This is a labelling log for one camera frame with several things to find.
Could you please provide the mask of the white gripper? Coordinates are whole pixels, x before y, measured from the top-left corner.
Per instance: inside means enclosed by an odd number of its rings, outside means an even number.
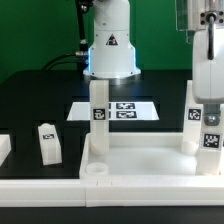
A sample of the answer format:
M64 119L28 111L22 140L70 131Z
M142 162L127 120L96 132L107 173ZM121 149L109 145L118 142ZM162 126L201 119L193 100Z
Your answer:
M200 30L194 35L192 57L193 96L203 106L204 123L218 126L220 105L224 103L224 29L214 31L214 58L209 60L208 32Z

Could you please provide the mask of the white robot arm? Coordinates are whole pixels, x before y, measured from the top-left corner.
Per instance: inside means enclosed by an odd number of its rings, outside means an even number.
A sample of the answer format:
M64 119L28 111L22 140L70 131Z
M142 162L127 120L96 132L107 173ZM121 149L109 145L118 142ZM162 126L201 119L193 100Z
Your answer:
M130 42L128 0L88 0L94 8L94 41L88 49L90 78L124 80L140 73ZM207 126L221 122L224 104L224 0L175 0L176 28L193 44L193 97Z

